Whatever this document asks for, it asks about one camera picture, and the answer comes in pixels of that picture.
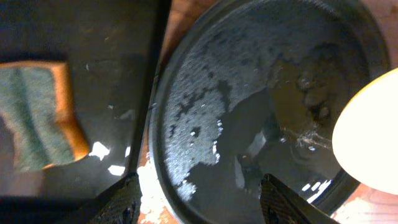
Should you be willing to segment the yellow plate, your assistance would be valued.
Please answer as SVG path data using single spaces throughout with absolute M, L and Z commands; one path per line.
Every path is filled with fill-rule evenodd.
M 339 165 L 364 185 L 397 194 L 397 69 L 352 97 L 332 135 Z

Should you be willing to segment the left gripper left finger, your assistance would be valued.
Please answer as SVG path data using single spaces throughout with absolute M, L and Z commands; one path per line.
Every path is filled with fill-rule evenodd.
M 61 224 L 137 223 L 141 197 L 139 176 L 133 172 L 59 222 Z

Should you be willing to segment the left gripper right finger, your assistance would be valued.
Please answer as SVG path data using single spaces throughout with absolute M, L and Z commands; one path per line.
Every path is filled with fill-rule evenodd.
M 259 192 L 266 224 L 338 224 L 272 174 L 264 175 L 259 184 Z

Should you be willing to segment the orange green sponge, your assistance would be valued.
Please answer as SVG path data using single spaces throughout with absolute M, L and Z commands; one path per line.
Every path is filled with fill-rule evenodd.
M 74 109 L 67 63 L 1 64 L 1 118 L 13 135 L 16 171 L 64 166 L 90 153 Z

